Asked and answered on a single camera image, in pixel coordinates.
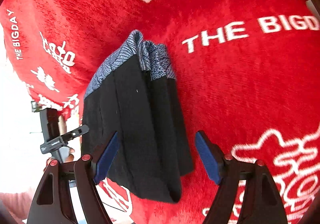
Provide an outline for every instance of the pink sleeve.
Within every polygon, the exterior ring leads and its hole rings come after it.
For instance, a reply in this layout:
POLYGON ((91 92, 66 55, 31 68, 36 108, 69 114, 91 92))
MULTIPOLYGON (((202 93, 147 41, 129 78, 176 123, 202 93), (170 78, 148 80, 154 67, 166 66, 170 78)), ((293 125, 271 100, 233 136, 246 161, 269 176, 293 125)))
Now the pink sleeve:
POLYGON ((32 193, 0 193, 0 199, 11 213, 15 220, 25 220, 28 218, 29 209, 32 202, 32 193))

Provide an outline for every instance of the black fabric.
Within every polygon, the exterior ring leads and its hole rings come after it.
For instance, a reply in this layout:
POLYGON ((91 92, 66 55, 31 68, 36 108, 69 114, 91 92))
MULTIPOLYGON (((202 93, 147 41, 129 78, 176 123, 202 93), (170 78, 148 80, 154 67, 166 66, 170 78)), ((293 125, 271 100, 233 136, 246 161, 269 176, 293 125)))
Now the black fabric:
POLYGON ((136 55, 84 100, 82 154, 118 131, 120 149, 108 178, 140 198, 178 202, 180 176, 193 170, 175 80, 151 81, 136 55))

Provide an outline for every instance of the cable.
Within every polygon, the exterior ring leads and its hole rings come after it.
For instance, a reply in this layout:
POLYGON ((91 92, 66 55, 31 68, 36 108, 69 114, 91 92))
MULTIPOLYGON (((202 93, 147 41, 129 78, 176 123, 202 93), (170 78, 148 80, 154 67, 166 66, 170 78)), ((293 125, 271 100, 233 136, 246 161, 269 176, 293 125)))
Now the cable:
POLYGON ((116 209, 116 210, 120 210, 120 211, 122 211, 122 212, 125 212, 125 211, 123 211, 123 210, 121 210, 121 209, 118 209, 118 208, 116 208, 116 207, 110 206, 109 204, 106 204, 105 202, 102 202, 102 203, 105 204, 105 205, 107 205, 107 206, 109 206, 109 207, 111 207, 111 208, 114 208, 114 209, 116 209))

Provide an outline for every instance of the white chinese characters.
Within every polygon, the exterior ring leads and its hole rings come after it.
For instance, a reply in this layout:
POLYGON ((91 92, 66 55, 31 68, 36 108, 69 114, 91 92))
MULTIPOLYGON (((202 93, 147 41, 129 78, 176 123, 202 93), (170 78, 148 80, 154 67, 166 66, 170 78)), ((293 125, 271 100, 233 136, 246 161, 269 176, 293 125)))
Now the white chinese characters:
POLYGON ((101 184, 100 187, 104 190, 104 192, 106 194, 108 194, 108 196, 110 196, 111 198, 113 198, 117 204, 121 207, 121 209, 123 210, 124 214, 130 216, 132 213, 132 201, 131 201, 131 196, 130 196, 130 192, 126 187, 123 186, 119 186, 119 191, 121 191, 121 195, 116 192, 108 183, 108 179, 105 178, 101 184))
POLYGON ((55 82, 53 81, 52 77, 49 74, 45 74, 44 70, 41 67, 38 67, 37 69, 38 69, 37 72, 33 70, 31 70, 31 72, 37 75, 38 80, 43 82, 48 87, 49 90, 55 90, 56 92, 60 92, 54 87, 55 82))
MULTIPOLYGON (((257 160, 255 155, 261 153, 264 142, 274 138, 281 147, 281 152, 273 155, 273 164, 279 169, 273 179, 278 184, 279 193, 284 201, 287 219, 299 220, 308 209, 308 204, 313 201, 319 191, 320 163, 317 160, 318 148, 316 141, 320 137, 320 125, 315 133, 305 135, 303 138, 292 138, 284 140, 282 134, 276 129, 265 131, 254 144, 234 145, 231 153, 240 161, 253 163, 257 160), (247 157, 241 157, 239 153, 245 151, 247 157)), ((239 209, 244 198, 245 182, 239 182, 243 191, 239 200, 235 203, 233 213, 239 216, 239 209)))
POLYGON ((42 38, 43 49, 47 53, 49 53, 68 74, 71 74, 70 67, 75 64, 73 60, 75 59, 76 55, 71 51, 68 51, 68 52, 65 51, 64 48, 65 48, 66 42, 63 41, 62 46, 56 46, 53 42, 48 43, 48 40, 43 37, 41 32, 40 32, 40 35, 42 38))
POLYGON ((70 108, 74 108, 75 106, 71 104, 72 101, 75 101, 75 105, 78 105, 79 99, 77 97, 78 97, 78 94, 74 94, 72 97, 67 97, 69 101, 63 102, 64 103, 63 108, 66 108, 67 106, 69 106, 70 108))
POLYGON ((49 107, 49 108, 55 108, 58 111, 62 111, 62 106, 52 102, 51 100, 42 96, 41 94, 39 94, 38 97, 40 98, 39 104, 43 105, 42 109, 49 107))

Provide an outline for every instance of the person's hand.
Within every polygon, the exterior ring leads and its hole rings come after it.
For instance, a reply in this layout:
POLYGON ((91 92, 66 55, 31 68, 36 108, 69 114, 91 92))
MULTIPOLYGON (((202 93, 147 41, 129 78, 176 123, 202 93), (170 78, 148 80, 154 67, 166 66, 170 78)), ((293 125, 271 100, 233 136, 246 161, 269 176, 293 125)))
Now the person's hand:
MULTIPOLYGON (((70 155, 67 157, 65 163, 68 163, 68 162, 72 162, 73 159, 75 158, 74 155, 72 153, 74 153, 75 150, 73 148, 70 148, 70 155)), ((45 171, 45 169, 47 169, 47 166, 49 165, 49 163, 54 160, 53 157, 49 157, 46 161, 46 165, 45 165, 45 168, 43 169, 43 172, 45 171)))

